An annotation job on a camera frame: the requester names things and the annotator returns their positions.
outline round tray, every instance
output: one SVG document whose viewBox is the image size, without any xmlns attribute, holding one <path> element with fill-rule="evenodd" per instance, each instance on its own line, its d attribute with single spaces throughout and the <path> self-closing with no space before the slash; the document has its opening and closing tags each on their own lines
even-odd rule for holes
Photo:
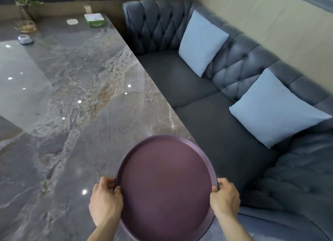
<svg viewBox="0 0 333 241">
<path fill-rule="evenodd" d="M 121 225 L 135 240 L 197 241 L 214 220 L 210 192 L 217 179 L 204 152 L 177 135 L 152 136 L 121 161 Z"/>
</svg>

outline box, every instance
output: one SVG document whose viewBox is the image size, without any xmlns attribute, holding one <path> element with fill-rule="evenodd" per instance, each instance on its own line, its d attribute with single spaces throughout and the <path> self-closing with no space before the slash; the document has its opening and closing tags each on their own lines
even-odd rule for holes
<svg viewBox="0 0 333 241">
<path fill-rule="evenodd" d="M 100 27 L 105 25 L 105 19 L 100 13 L 85 14 L 84 17 L 90 27 Z"/>
</svg>

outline throw pillow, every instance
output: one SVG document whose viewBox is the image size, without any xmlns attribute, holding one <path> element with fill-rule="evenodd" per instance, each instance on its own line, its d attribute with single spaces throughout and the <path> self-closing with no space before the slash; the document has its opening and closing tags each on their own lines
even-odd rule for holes
<svg viewBox="0 0 333 241">
<path fill-rule="evenodd" d="M 295 96 L 269 69 L 264 70 L 229 110 L 268 148 L 301 130 L 332 118 Z"/>
<path fill-rule="evenodd" d="M 194 11 L 179 47 L 180 57 L 201 77 L 229 34 Z"/>
</svg>

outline forearm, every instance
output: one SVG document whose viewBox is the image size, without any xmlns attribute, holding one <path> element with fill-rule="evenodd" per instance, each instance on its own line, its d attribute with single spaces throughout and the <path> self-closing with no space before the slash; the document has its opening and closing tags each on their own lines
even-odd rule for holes
<svg viewBox="0 0 333 241">
<path fill-rule="evenodd" d="M 116 233 L 120 218 L 110 218 L 96 227 L 87 241 L 111 241 Z"/>
<path fill-rule="evenodd" d="M 217 216 L 227 241 L 253 241 L 244 227 L 232 216 Z"/>
</svg>

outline person's left hand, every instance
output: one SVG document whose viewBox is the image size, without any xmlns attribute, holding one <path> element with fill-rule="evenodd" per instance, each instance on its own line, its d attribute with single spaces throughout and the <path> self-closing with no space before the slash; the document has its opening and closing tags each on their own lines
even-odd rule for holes
<svg viewBox="0 0 333 241">
<path fill-rule="evenodd" d="M 115 178 L 102 177 L 100 182 L 95 184 L 90 198 L 89 211 L 96 226 L 110 218 L 119 220 L 123 210 L 123 196 L 120 186 L 113 189 Z"/>
</svg>

